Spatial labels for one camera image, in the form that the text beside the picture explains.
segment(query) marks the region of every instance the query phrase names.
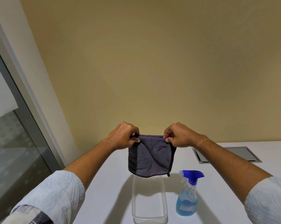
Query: clear plastic container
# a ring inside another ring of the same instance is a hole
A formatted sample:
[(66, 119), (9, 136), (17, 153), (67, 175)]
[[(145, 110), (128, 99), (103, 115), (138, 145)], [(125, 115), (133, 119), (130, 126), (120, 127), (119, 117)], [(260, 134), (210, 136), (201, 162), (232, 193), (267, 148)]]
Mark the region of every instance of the clear plastic container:
[(134, 176), (132, 216), (136, 224), (166, 224), (167, 203), (162, 176)]

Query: countertop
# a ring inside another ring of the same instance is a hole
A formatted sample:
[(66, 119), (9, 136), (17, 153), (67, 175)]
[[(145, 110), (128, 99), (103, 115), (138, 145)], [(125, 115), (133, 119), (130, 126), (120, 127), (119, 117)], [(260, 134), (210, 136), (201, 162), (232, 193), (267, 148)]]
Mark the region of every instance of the countertop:
[[(255, 163), (281, 178), (280, 142), (219, 143), (223, 147), (247, 146), (262, 163)], [(183, 217), (176, 213), (177, 197), (182, 189), (179, 170), (199, 170), (205, 175), (198, 180), (197, 212)], [(171, 177), (164, 176), (168, 207), (168, 224), (244, 224), (251, 223), (244, 206), (225, 181), (211, 166), (199, 164), (192, 149), (177, 148)], [(131, 214), (133, 175), (128, 171), (128, 149), (114, 152), (98, 171), (74, 224), (133, 224)]]

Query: white sleeve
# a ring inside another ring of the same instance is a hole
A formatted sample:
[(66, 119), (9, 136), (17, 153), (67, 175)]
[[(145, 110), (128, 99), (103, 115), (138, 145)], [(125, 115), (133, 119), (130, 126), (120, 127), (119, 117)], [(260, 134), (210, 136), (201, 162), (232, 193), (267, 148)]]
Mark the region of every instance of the white sleeve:
[(71, 224), (84, 198), (81, 180), (72, 172), (58, 170), (30, 191), (11, 213), (21, 205), (30, 205), (43, 211), (54, 224)]
[(281, 179), (270, 177), (256, 184), (244, 207), (254, 224), (281, 224)]

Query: glass panel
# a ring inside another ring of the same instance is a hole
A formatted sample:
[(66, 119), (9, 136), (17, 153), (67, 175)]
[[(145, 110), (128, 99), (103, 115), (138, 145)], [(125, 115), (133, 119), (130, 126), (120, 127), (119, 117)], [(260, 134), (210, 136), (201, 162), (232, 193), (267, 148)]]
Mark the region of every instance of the glass panel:
[(0, 221), (50, 174), (15, 112), (0, 117)]

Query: blue spray nozzle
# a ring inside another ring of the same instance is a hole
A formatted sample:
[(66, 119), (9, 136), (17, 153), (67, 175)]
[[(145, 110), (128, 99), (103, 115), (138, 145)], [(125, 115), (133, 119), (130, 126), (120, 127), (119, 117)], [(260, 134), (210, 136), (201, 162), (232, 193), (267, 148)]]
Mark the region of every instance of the blue spray nozzle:
[(180, 176), (188, 178), (188, 183), (192, 186), (196, 186), (198, 178), (205, 177), (204, 174), (198, 170), (181, 170)]

